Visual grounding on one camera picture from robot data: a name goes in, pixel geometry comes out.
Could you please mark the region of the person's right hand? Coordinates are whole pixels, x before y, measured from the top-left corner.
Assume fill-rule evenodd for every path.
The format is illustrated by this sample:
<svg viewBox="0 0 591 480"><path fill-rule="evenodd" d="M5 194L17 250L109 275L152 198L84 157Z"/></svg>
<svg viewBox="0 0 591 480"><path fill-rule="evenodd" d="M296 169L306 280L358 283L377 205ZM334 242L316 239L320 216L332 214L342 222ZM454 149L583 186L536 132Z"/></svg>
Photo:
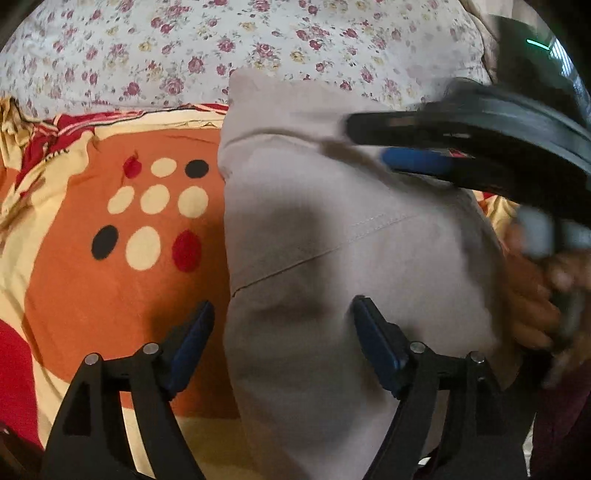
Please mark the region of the person's right hand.
<svg viewBox="0 0 591 480"><path fill-rule="evenodd" d="M514 221L505 231L506 329L519 345L548 350L561 324L561 313L551 302L555 292L579 292L584 295L579 328L572 344L559 356L555 377L571 373L590 360L590 251L571 250L550 258L545 266L524 255L525 234Z"/></svg>

